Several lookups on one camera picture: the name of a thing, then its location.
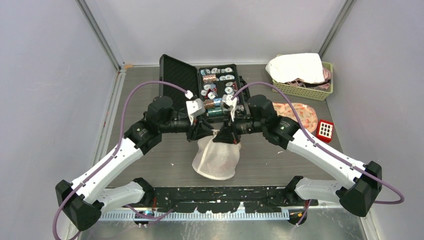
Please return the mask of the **floral mesh laundry bag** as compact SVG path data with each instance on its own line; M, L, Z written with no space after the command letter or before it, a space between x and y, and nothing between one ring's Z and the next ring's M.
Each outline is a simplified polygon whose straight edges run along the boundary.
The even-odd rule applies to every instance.
M288 117L297 122L295 113L291 109L288 103L276 103L273 102L273 107L279 116ZM297 113L302 125L307 131L313 133L318 126L317 113L314 108L303 103L292 103L295 112Z

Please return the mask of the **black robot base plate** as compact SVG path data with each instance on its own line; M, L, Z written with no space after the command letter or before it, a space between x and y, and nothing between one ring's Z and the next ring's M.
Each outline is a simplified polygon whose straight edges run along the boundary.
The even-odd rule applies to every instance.
M307 203L284 186L155 187L147 199L131 203L133 208L161 213L234 213L244 206L246 213L276 213L279 208L303 209Z

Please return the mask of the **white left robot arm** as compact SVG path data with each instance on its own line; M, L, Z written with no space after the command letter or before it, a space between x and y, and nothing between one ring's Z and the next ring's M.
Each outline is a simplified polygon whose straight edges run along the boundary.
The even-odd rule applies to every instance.
M187 140L212 135L199 117L206 109L201 99L188 100L186 113L173 108L167 96L155 97L143 118L123 134L118 144L95 166L72 182L60 181L56 187L62 211L79 231L91 228L101 217L125 205L148 207L155 197L154 188L143 178L108 189L108 185L133 162L145 156L167 133L185 133Z

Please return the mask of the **white bra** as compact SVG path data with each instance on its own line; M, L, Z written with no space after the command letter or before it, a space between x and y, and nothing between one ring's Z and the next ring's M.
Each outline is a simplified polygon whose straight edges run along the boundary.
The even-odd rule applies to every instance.
M298 79L308 84L325 81L322 61L317 53L280 55L270 60L265 70L274 81L282 84Z

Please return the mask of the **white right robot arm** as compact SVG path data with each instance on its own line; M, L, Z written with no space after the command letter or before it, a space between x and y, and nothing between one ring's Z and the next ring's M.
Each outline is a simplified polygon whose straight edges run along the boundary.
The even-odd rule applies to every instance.
M241 135L262 133L265 139L295 153L325 172L334 180L314 180L295 176L289 183L285 198L291 205L303 200L322 200L340 205L358 217L365 217L382 190L382 167L370 161L365 164L350 158L304 131L298 122L279 116L273 103L264 95L249 98L249 114L236 115L237 99L224 95L221 106L228 119L213 139L216 143L238 144Z

